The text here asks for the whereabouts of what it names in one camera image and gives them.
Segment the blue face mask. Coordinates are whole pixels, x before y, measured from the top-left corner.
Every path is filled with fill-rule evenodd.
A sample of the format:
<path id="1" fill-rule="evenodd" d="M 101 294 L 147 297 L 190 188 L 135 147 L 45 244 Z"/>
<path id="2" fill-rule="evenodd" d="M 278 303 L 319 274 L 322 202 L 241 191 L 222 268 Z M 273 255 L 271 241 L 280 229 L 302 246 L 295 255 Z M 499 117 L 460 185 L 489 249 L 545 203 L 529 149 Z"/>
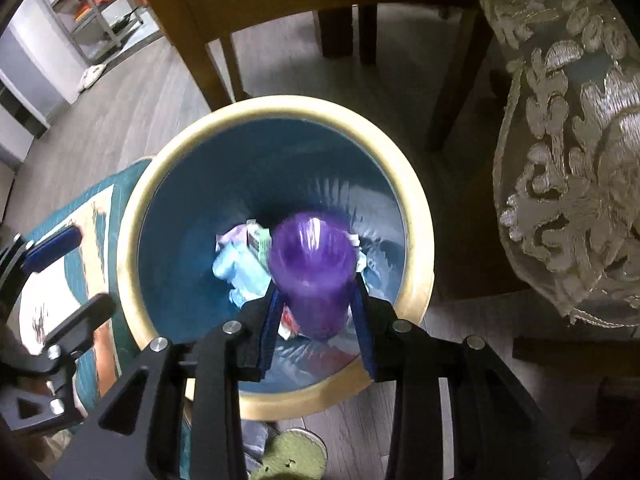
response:
<path id="1" fill-rule="evenodd" d="M 238 309 L 249 301 L 265 296 L 271 276 L 240 242 L 225 244 L 212 265 L 213 274 L 231 286 L 229 300 Z"/>

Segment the purple spray bottle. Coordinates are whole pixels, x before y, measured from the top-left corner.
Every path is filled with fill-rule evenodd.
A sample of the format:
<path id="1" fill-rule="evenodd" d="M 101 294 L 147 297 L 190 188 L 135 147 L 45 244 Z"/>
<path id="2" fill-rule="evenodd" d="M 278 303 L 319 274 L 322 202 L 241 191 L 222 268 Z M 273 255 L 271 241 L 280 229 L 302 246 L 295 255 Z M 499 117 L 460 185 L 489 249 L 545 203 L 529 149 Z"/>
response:
<path id="1" fill-rule="evenodd" d="M 322 214 L 294 214 L 272 231 L 268 269 L 306 337 L 327 341 L 346 324 L 358 255 L 348 229 Z"/>

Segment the green white small box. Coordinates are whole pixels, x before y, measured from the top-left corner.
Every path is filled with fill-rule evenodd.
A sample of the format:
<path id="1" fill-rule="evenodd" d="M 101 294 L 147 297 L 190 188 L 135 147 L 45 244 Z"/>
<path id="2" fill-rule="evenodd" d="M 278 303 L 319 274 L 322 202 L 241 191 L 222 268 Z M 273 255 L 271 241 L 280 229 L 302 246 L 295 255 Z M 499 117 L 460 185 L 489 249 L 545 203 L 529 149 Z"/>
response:
<path id="1" fill-rule="evenodd" d="M 271 246 L 270 231 L 267 228 L 261 226 L 254 219 L 247 220 L 246 244 L 247 248 L 262 265 L 262 267 L 267 270 Z"/>

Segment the teal yellow-rimmed trash bin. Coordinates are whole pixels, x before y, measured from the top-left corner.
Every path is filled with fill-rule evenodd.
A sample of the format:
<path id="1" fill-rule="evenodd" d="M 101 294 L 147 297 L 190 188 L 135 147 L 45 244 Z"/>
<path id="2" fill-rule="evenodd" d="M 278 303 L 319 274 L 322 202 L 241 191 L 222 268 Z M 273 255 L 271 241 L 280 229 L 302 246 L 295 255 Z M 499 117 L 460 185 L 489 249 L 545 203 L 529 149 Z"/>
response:
<path id="1" fill-rule="evenodd" d="M 139 347 L 203 337 L 235 315 L 213 274 L 216 239 L 301 211 L 342 220 L 363 242 L 374 296 L 420 322 L 434 287 L 430 207 L 397 145 L 348 108 L 262 96 L 210 113 L 175 136 L 134 187 L 120 225 L 117 281 Z"/>

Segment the teal patterned mat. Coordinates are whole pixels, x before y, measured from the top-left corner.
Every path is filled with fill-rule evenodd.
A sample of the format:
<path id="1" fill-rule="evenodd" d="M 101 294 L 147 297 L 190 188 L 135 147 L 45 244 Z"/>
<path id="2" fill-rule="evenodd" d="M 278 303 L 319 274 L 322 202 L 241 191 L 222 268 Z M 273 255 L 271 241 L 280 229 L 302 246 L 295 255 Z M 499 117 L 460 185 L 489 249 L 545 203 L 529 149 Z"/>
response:
<path id="1" fill-rule="evenodd" d="M 26 235 L 40 242 L 74 224 L 82 232 L 80 246 L 27 280 L 20 297 L 18 331 L 29 353 L 38 354 L 44 340 L 72 313 L 99 292 L 119 300 L 116 260 L 120 222 L 130 194 L 151 159 L 143 157 L 112 174 L 66 206 L 50 214 Z M 94 334 L 94 346 L 76 361 L 74 402 L 88 415 L 139 353 L 122 310 Z"/>

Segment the green slipper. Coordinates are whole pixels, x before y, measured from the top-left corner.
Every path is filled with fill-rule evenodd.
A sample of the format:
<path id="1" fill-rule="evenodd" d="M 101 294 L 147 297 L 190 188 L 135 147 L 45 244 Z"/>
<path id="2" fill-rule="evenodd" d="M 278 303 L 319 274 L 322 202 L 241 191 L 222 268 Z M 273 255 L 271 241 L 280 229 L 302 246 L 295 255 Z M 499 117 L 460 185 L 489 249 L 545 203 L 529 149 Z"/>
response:
<path id="1" fill-rule="evenodd" d="M 326 473 L 328 450 L 323 440 L 303 428 L 290 428 L 271 438 L 254 479 L 319 480 Z"/>

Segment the white slippers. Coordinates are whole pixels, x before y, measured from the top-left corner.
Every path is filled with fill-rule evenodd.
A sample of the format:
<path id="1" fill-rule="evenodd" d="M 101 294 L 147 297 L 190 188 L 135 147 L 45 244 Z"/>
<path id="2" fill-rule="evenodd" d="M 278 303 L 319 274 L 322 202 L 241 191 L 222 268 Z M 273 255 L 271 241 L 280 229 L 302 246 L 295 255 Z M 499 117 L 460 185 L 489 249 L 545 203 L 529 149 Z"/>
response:
<path id="1" fill-rule="evenodd" d="M 90 89 L 102 77 L 105 69 L 105 64 L 91 65 L 86 68 L 80 77 L 77 91 L 82 93 Z"/>

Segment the lace embroidered tablecloth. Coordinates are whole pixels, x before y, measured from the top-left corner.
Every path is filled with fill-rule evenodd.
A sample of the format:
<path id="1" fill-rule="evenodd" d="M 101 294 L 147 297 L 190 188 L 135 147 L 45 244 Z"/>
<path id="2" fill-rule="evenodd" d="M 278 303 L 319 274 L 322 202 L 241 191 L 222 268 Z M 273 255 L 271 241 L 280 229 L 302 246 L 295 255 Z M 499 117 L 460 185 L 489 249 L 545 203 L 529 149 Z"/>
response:
<path id="1" fill-rule="evenodd" d="M 639 323 L 639 36 L 614 0 L 480 0 L 510 90 L 492 186 L 512 269 L 563 318 Z"/>

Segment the metal shelf rack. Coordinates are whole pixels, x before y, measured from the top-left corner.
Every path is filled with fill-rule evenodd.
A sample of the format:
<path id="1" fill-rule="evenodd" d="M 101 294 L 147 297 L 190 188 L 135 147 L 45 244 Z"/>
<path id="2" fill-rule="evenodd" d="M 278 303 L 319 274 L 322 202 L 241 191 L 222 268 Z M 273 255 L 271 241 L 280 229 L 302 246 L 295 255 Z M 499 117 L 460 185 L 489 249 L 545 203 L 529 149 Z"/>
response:
<path id="1" fill-rule="evenodd" d="M 84 62 L 98 64 L 125 47 L 143 24 L 134 0 L 42 0 Z"/>

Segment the wooden chair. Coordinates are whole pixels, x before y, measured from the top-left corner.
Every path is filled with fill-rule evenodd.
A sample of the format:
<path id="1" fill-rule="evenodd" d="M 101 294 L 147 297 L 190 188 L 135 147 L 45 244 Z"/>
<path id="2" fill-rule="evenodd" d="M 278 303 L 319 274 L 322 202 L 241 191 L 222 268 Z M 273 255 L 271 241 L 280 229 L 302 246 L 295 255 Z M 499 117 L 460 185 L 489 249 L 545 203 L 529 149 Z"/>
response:
<path id="1" fill-rule="evenodd" d="M 375 6 L 411 3 L 459 8 L 457 42 L 440 90 L 425 146 L 441 150 L 456 122 L 494 33 L 478 0 L 148 0 L 211 110 L 245 99 L 231 36 L 265 22 L 308 11 L 356 6 L 360 32 L 372 34 Z"/>

